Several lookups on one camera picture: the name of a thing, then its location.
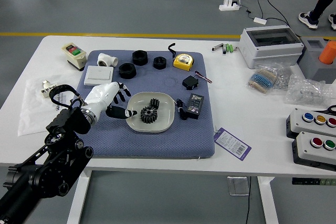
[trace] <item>black rubber coupling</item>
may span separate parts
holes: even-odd
[[[146,51],[138,50],[132,53],[133,63],[137,66],[143,66],[148,62],[148,55]]]
[[[119,67],[120,77],[123,79],[132,79],[137,75],[135,65],[132,63],[124,63]]]
[[[166,58],[161,57],[161,56],[154,58],[154,61],[153,61],[154,68],[161,70],[161,69],[166,68],[166,65],[167,65]]]

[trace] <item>white robotic hand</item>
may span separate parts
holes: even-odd
[[[131,96],[127,87],[121,82],[112,82],[93,87],[85,99],[86,104],[81,107],[82,113],[91,126],[95,126],[98,122],[101,111],[106,111],[109,117],[119,119],[126,119],[137,114],[136,111],[125,110],[121,107],[110,105],[112,101],[118,103],[117,94],[122,101],[125,101],[121,90],[123,90],[127,96]]]

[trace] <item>sneaker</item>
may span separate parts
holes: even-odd
[[[299,14],[299,20],[304,23],[306,26],[308,26],[311,30],[317,29],[317,24],[319,23],[318,20],[312,21],[310,18],[310,12],[307,13],[300,13]]]
[[[336,30],[336,13],[330,14],[328,20],[331,23],[331,29]]]

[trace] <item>black gear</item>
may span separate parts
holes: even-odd
[[[153,123],[158,118],[157,110],[151,106],[144,107],[140,112],[140,117],[144,123]]]
[[[151,99],[149,106],[155,108],[156,110],[159,108],[160,101],[158,99]]]

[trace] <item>white plastic bag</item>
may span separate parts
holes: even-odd
[[[59,74],[27,80],[20,113],[18,136],[47,131],[46,126],[64,109],[63,106],[52,103],[49,97],[44,98],[41,90],[44,89],[42,82],[45,80],[51,84],[68,84],[73,88],[78,85],[78,79],[74,78],[72,74]],[[74,95],[71,92],[63,92],[55,96],[55,100],[64,104],[70,104],[72,98],[74,98]]]
[[[295,74],[290,76],[286,103],[325,108],[330,105],[332,98],[332,89],[325,81],[303,79]]]

